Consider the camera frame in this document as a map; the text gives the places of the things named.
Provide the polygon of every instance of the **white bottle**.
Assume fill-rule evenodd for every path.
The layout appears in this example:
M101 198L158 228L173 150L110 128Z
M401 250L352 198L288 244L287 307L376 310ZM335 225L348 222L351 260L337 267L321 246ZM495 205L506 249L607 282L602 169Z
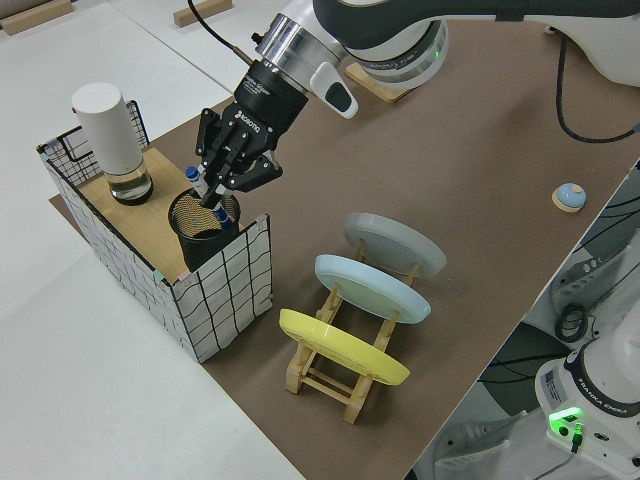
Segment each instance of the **white bottle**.
M71 103L111 195L125 205L144 203L153 182L118 87L90 83L76 90Z

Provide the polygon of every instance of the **round button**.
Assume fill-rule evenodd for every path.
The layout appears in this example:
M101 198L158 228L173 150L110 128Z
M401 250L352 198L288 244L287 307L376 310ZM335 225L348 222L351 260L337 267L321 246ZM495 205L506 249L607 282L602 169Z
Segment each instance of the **round button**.
M575 213L584 207L587 201L587 193L575 183L560 185L551 195L553 203L560 210Z

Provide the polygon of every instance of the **table surface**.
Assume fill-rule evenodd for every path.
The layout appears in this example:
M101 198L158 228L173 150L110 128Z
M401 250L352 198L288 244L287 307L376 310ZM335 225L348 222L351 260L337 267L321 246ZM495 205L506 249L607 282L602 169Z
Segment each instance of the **table surface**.
M272 217L274 307L204 367L310 479L402 478L638 159L638 139L589 146L560 130L558 37L532 24L453 22L450 32L442 71L397 104L354 87L361 108L348 121L310 101L276 151L284 176L240 198L245 218ZM636 120L640 92L611 84L573 48L565 91L567 120L587 135ZM154 143L188 158L196 128ZM551 201L568 181L589 197L578 214ZM414 284L431 316L398 325L389 344L410 377L375 385L352 426L329 397L285 391L295 344L278 312L321 306L328 292L314 259L350 255L341 229L354 211L417 229L449 263ZM335 325L369 341L378 328L349 307Z

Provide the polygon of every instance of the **pen holder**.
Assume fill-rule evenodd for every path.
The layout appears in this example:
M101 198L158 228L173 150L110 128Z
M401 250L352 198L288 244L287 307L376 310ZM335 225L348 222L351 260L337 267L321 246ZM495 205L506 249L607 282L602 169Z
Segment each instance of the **pen holder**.
M191 272L195 272L238 236L240 204L234 196L220 200L233 220L233 228L223 230L213 211L203 208L200 198L191 192L182 192L173 201L169 207L169 224L178 236L184 263Z

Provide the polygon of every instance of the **wooden block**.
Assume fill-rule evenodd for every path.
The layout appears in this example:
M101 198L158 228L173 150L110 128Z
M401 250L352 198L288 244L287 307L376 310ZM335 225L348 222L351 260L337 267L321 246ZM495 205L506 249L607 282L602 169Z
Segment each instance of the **wooden block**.
M53 0L0 20L0 27L9 35L15 35L71 12L71 0Z
M389 87L383 87L378 82L376 82L373 78L371 78L367 72L365 72L362 67L357 63L352 63L345 69L345 73L347 76L360 84L375 96L381 98L387 103L393 103L400 100L407 93L409 93L413 89L408 90L395 90Z
M233 4L231 0L204 0L204 2L200 2L195 5L196 10L198 10L198 13L202 18L207 18L211 15L215 15L216 13L224 12L225 10L229 10L232 6ZM197 20L191 9L187 7L183 10L173 12L173 21L176 25L182 28L187 25L191 25Z
M155 148L144 152L153 179L153 194L142 205L127 206L112 196L104 175L80 185L85 197L173 284L187 270L178 237L168 220L169 206L191 184L178 168Z

